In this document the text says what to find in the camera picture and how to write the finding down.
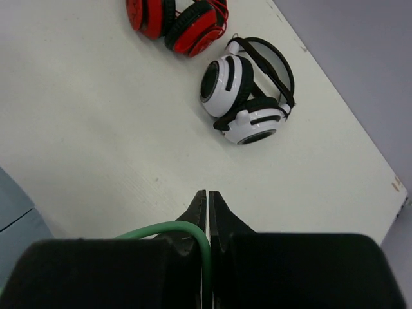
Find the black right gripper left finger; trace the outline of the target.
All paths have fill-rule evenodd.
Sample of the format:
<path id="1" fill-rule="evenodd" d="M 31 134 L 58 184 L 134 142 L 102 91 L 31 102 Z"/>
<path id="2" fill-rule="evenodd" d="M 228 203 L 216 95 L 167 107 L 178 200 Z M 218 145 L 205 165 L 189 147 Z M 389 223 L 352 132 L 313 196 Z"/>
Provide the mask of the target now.
<path id="1" fill-rule="evenodd" d="M 174 221 L 113 239 L 53 239 L 28 247 L 2 308 L 205 308 L 207 198 Z"/>

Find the light blue over-ear headphones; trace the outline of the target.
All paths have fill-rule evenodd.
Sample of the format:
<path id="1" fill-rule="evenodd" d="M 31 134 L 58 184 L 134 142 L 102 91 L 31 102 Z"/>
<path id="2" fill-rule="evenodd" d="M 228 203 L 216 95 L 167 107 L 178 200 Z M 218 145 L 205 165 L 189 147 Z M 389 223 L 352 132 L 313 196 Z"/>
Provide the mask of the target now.
<path id="1" fill-rule="evenodd" d="M 53 235 L 21 187 L 1 170 L 1 286 L 7 282 L 21 254 L 36 241 Z"/>

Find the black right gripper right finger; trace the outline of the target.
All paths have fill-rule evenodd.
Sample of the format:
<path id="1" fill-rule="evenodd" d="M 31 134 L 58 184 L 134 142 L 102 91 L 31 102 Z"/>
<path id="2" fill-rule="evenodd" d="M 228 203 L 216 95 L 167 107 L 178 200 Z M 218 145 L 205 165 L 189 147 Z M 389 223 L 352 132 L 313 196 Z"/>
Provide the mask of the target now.
<path id="1" fill-rule="evenodd" d="M 209 194 L 216 308 L 405 308 L 389 263 L 370 237 L 256 232 L 217 191 Z"/>

